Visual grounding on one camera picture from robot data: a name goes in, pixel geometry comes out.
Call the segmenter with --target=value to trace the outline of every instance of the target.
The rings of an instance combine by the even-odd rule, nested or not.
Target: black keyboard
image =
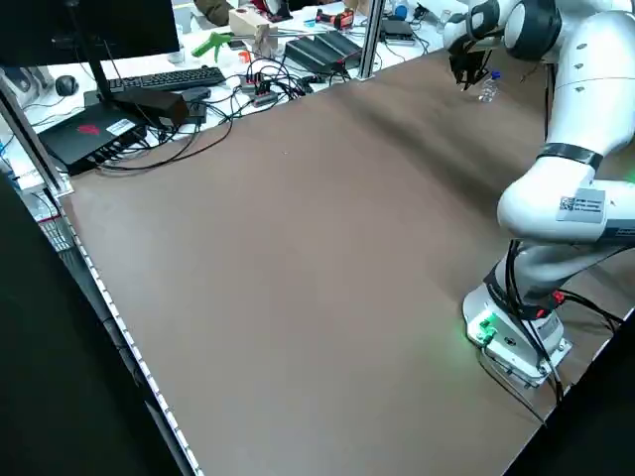
[[[129,87],[145,87],[160,91],[180,91],[197,86],[211,87],[225,81],[217,67],[203,66],[200,69],[180,69],[145,76],[109,79],[111,92],[121,92]]]

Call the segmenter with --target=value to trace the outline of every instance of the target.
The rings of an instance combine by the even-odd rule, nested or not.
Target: metal pole
[[[49,154],[40,142],[36,131],[20,108],[15,95],[4,81],[0,80],[0,114],[15,134],[25,152],[49,190],[59,196],[70,191],[68,183],[62,178]]]
[[[368,79],[373,75],[373,64],[375,63],[375,51],[379,41],[379,29],[381,17],[384,12],[385,0],[371,0],[370,16],[366,25],[366,38],[361,51],[361,62],[359,64],[359,79]]]

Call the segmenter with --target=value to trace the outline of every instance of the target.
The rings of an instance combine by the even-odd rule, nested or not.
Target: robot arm
[[[594,179],[630,143],[634,106],[635,17],[584,20],[561,51],[547,142],[503,193],[501,225],[540,242],[635,244],[635,183]]]
[[[470,0],[465,13],[455,13],[444,27],[444,47],[457,84],[464,89],[486,74],[487,50],[498,48],[510,13],[519,0]]]
[[[466,13],[452,15],[444,28],[444,48],[451,55],[496,48],[507,19],[520,0],[470,0]]]
[[[611,10],[632,12],[634,4],[632,0],[470,0],[466,12],[453,14],[445,25],[444,48],[456,82],[467,89],[487,73],[485,51],[504,46],[519,60],[557,62],[564,39],[582,19]]]
[[[603,159],[635,133],[634,5],[560,3],[573,10],[554,16],[554,1],[522,0],[505,25],[513,56],[558,63],[552,118],[537,161],[498,204],[500,224],[524,242],[463,302],[470,340],[534,386],[556,373],[572,346],[558,317],[558,289],[635,247],[635,183],[595,179]],[[530,11],[539,4],[549,7],[542,13],[551,11],[551,20]],[[518,299],[509,295],[510,281]],[[490,322],[495,329],[487,340]]]

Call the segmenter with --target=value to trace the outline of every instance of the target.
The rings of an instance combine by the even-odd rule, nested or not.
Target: label sticker
[[[635,220],[606,220],[606,228],[600,240],[611,243],[635,243]]]
[[[604,190],[580,188],[575,196],[562,196],[558,221],[577,221],[581,223],[601,223],[604,218]]]
[[[135,127],[134,122],[129,121],[128,119],[121,119],[120,121],[115,122],[112,126],[107,127],[106,131],[113,136],[120,136],[124,132],[128,132],[133,127]]]

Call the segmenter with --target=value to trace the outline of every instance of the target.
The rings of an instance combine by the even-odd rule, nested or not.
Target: brown tabletop
[[[542,145],[541,79],[514,67],[482,104],[432,55],[177,165],[73,181],[63,207],[207,474],[492,475],[531,436],[460,313],[506,250],[496,201]],[[624,313],[626,258],[571,288]],[[609,334],[563,320],[570,382]]]

